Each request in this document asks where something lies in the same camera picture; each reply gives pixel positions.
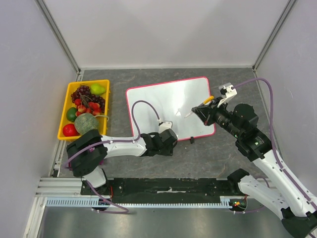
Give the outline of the pink framed whiteboard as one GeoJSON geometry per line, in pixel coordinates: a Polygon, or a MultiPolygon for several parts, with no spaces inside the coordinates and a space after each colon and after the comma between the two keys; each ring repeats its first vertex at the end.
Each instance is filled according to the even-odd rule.
{"type": "Polygon", "coordinates": [[[192,136],[212,136],[215,134],[214,125],[205,126],[195,114],[185,117],[193,107],[210,95],[209,81],[206,77],[129,88],[126,91],[126,101],[132,134],[137,135],[132,117],[135,117],[142,133],[158,131],[159,123],[155,109],[163,121],[172,121],[172,130],[178,140],[187,140],[192,136]],[[139,100],[150,103],[154,109],[145,103],[137,103],[132,107],[139,100]]]}

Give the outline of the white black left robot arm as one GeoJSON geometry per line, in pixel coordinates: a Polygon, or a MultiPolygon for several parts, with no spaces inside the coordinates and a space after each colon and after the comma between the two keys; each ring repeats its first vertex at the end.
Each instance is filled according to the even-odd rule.
{"type": "Polygon", "coordinates": [[[74,177],[88,181],[96,194],[103,195],[109,188],[106,174],[100,167],[105,158],[172,156],[177,141],[172,129],[134,137],[109,137],[92,129],[67,146],[66,165],[74,177]]]}

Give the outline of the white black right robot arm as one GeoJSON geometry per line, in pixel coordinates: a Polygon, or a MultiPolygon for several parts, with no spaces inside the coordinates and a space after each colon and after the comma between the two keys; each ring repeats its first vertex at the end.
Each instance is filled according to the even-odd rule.
{"type": "Polygon", "coordinates": [[[247,194],[272,211],[294,238],[305,238],[317,228],[317,197],[299,181],[282,160],[271,140],[257,128],[258,116],[248,104],[227,110],[221,98],[191,111],[204,125],[214,123],[236,138],[238,151],[256,165],[278,190],[258,184],[248,172],[238,169],[227,182],[228,192],[247,194]]]}

